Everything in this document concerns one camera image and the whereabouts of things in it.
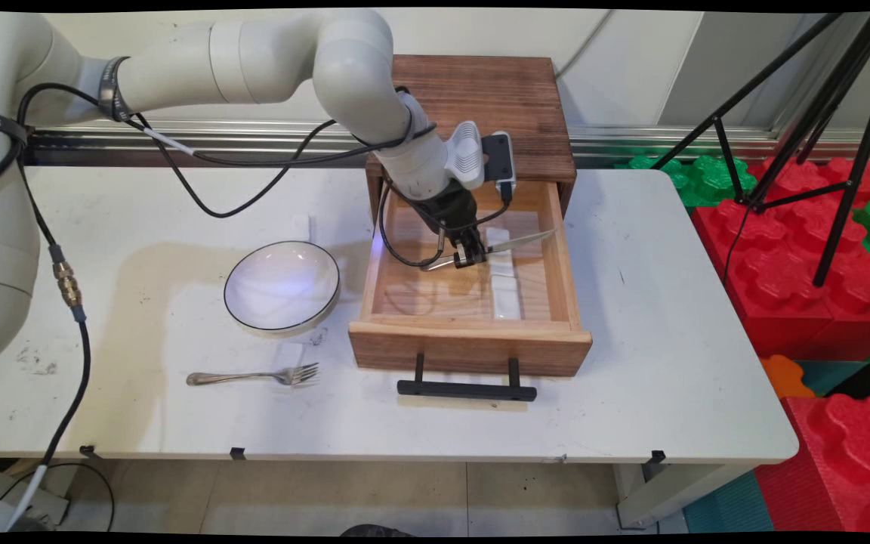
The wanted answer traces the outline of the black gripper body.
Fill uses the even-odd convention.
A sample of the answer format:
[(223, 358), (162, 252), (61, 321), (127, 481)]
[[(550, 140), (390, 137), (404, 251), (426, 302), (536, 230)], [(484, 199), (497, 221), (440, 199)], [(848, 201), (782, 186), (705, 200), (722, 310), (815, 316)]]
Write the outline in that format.
[(477, 221), (477, 201), (473, 194), (458, 181), (450, 181), (441, 193), (419, 201), (411, 201), (426, 227), (436, 235), (439, 224), (447, 227), (446, 236), (457, 236), (459, 228), (466, 228)]

